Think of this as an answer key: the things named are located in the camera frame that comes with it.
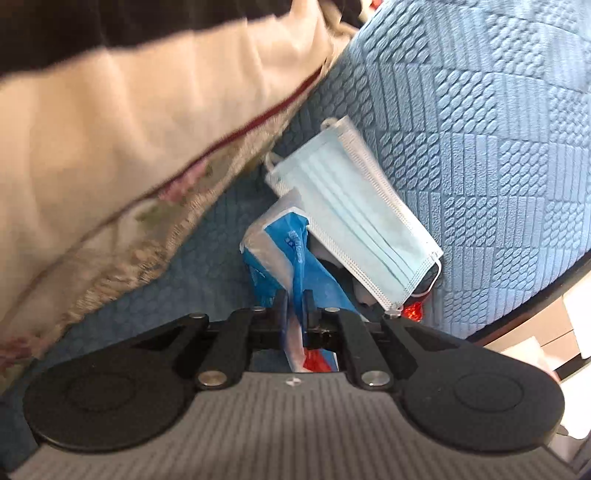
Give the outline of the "blue tissue pack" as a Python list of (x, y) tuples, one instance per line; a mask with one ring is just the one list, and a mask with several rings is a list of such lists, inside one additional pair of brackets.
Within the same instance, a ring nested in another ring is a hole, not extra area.
[(242, 238), (240, 251), (249, 267), (256, 303), (270, 307), (276, 291), (287, 291), (287, 324), (283, 352), (294, 372), (339, 370), (335, 354), (328, 350), (308, 350), (303, 340), (303, 295), (314, 294), (318, 308), (356, 308), (341, 285), (308, 249), (308, 214), (300, 193), (293, 189), (280, 197), (259, 217)]

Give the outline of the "red foil tea packet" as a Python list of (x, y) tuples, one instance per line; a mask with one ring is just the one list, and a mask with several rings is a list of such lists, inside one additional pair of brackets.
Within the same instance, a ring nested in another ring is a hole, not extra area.
[(414, 322), (421, 322), (424, 317), (422, 301), (413, 301), (406, 304), (402, 310), (402, 315)]

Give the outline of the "blue surgical face mask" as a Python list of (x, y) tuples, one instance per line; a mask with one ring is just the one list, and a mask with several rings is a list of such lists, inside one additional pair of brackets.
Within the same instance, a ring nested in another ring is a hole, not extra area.
[(286, 158), (266, 158), (277, 196), (301, 196), (308, 229), (384, 311), (401, 313), (442, 248), (394, 191), (349, 118), (332, 122)]

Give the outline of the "floral cream pillow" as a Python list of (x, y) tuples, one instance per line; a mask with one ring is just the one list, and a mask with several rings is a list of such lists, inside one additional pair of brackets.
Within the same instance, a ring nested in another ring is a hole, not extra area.
[(71, 324), (158, 277), (321, 79), (270, 105), (238, 88), (1, 90), (2, 387)]

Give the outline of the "blue textured sofa cover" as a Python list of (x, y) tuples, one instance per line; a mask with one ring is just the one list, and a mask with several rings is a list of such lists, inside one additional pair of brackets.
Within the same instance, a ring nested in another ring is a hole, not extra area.
[(369, 35), (318, 81), (269, 149), (231, 181), (155, 279), (71, 324), (8, 388), (1, 468), (37, 448), (31, 378), (192, 310), (249, 305), (238, 244), (273, 204), (263, 157), (290, 155), (348, 117), (442, 247), (429, 326), (468, 338), (590, 252), (590, 5), (361, 1)]

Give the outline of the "dark wooden sofa frame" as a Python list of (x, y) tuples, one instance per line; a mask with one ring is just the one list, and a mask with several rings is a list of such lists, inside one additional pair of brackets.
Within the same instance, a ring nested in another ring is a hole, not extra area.
[(590, 269), (591, 253), (587, 252), (554, 282), (502, 318), (470, 335), (467, 341), (476, 345), (485, 346), (499, 339), (562, 297), (587, 275)]

